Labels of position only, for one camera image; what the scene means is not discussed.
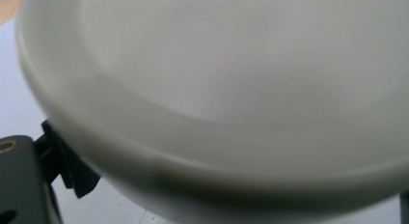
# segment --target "lid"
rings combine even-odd
[[[395,193],[408,17],[407,0],[24,0],[17,35],[45,112],[103,174]]]

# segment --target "light gray background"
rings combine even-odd
[[[45,115],[31,95],[17,62],[12,20],[0,26],[0,138],[23,134],[37,139],[44,119]],[[171,224],[131,203],[105,180],[81,200],[64,188],[60,178],[53,186],[66,224]],[[399,201],[394,197],[371,208],[319,224],[346,223],[398,224]]]

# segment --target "round lid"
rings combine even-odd
[[[407,185],[407,0],[24,0],[17,35],[44,110],[105,174]]]

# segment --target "black plastic mount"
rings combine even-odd
[[[0,139],[0,224],[62,224],[51,183],[61,175],[78,198],[99,181],[49,122],[33,141],[17,135]]]
[[[409,224],[409,192],[400,194],[400,219],[402,224]]]

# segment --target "screw hole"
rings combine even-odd
[[[0,224],[10,224],[17,217],[16,210],[6,210],[0,213]]]
[[[11,151],[15,147],[15,145],[16,145],[16,142],[14,140],[1,142],[0,143],[0,154]]]

